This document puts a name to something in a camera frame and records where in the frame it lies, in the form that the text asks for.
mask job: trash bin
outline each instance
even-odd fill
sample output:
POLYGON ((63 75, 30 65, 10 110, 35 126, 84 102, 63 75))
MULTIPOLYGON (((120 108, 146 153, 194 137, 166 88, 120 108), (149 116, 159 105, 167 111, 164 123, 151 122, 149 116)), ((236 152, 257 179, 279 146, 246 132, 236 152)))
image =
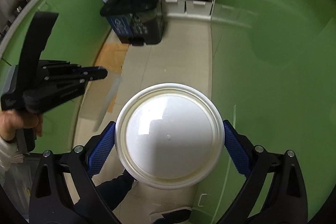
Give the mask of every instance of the trash bin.
POLYGON ((160 43, 164 28, 161 0, 109 0, 100 10, 122 43, 160 43))

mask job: green cabinet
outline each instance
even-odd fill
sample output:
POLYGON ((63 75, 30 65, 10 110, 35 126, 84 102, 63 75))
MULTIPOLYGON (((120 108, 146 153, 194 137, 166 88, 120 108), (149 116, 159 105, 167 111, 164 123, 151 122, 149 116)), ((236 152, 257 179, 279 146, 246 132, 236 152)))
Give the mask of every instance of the green cabinet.
POLYGON ((2 91, 3 85, 5 83, 8 70, 10 65, 8 65, 4 60, 0 60, 0 92, 2 91))
MULTIPOLYGON (((108 22, 99 14, 102 6, 102 0, 39 0, 15 31, 2 58, 11 65, 18 64, 34 13, 49 11, 59 16, 41 59, 92 66, 110 30, 108 22)), ((34 152, 50 149, 62 153, 71 149, 80 101, 81 98, 76 98, 45 113, 43 138, 36 141, 34 152)))
MULTIPOLYGON (((295 151, 310 219, 336 183, 336 0, 215 1, 211 100, 253 144, 295 151)), ((271 179, 251 215, 260 211, 271 179)), ((216 223, 244 181, 232 162, 218 164, 199 183, 191 222, 216 223), (221 186, 213 194, 215 181, 221 186), (199 208, 202 193, 209 194, 199 208)))
POLYGON ((110 30, 107 20, 100 16, 102 0, 50 1, 57 8, 57 23, 62 26, 59 32, 52 32, 42 57, 92 66, 110 30))

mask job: textured rubber pad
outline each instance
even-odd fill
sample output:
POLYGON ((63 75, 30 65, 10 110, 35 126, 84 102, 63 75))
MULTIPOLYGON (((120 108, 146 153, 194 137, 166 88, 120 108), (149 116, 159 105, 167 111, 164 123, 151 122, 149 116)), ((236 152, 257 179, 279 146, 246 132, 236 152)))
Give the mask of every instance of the textured rubber pad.
POLYGON ((98 145, 88 157, 87 174, 90 178, 100 173, 108 155, 114 146, 114 131, 116 123, 113 122, 110 128, 106 131, 98 145))
POLYGON ((248 178, 251 174, 250 157, 237 139, 229 125, 223 121, 225 130, 225 147, 238 172, 248 178))

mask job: plastic lid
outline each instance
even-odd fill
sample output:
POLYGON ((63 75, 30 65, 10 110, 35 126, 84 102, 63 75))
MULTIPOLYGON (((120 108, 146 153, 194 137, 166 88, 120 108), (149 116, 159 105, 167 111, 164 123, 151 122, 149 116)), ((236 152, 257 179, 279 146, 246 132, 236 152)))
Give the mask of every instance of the plastic lid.
POLYGON ((116 125, 116 147, 137 180, 159 189, 178 189, 203 179, 224 144, 221 117, 199 91, 160 84, 135 95, 116 125))
POLYGON ((159 0, 109 0, 100 10, 101 16, 125 15, 155 10, 159 0))

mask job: sticker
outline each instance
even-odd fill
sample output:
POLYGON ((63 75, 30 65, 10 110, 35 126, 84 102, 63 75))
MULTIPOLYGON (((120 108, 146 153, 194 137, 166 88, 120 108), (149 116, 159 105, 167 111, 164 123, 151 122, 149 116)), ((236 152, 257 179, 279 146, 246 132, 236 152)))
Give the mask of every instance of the sticker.
POLYGON ((148 34, 148 28, 137 16, 133 16, 131 26, 134 34, 148 34))
POLYGON ((110 16, 108 21, 117 35, 132 37, 132 30, 124 16, 110 16))

